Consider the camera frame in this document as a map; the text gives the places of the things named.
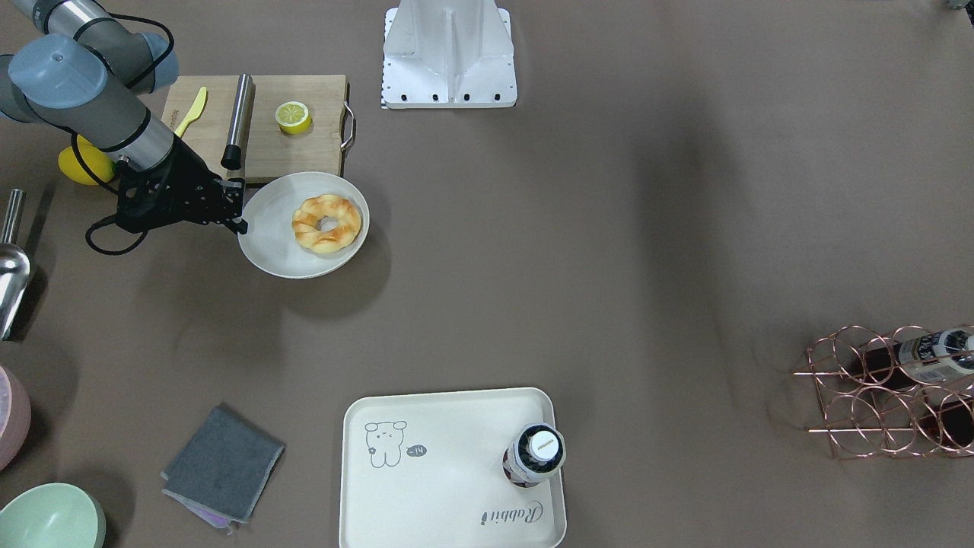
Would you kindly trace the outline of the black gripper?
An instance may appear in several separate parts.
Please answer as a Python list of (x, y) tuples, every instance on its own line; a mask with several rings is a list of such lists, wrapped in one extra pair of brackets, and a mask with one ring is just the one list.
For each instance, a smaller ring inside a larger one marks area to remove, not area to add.
[(129, 161), (116, 163), (119, 194), (115, 225), (131, 233), (163, 228), (182, 221), (216, 223), (246, 235), (241, 218), (244, 180), (224, 180), (209, 170), (188, 145), (174, 145), (153, 169), (136, 171)]

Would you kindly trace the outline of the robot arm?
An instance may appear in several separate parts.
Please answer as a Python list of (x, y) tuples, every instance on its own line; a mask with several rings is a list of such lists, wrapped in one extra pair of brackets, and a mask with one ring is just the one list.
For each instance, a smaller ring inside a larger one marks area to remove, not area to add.
[(87, 139), (117, 167), (109, 222), (133, 234), (181, 221), (247, 232), (243, 184), (223, 180), (142, 95), (177, 80), (173, 36), (133, 33), (95, 1), (18, 1), (41, 37), (2, 57), (2, 115)]

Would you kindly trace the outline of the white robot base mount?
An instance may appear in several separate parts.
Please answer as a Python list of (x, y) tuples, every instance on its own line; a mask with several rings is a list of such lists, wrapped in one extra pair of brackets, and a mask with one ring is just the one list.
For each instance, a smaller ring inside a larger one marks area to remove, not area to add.
[(492, 109), (518, 99), (511, 14), (494, 1), (401, 1), (384, 17), (380, 106)]

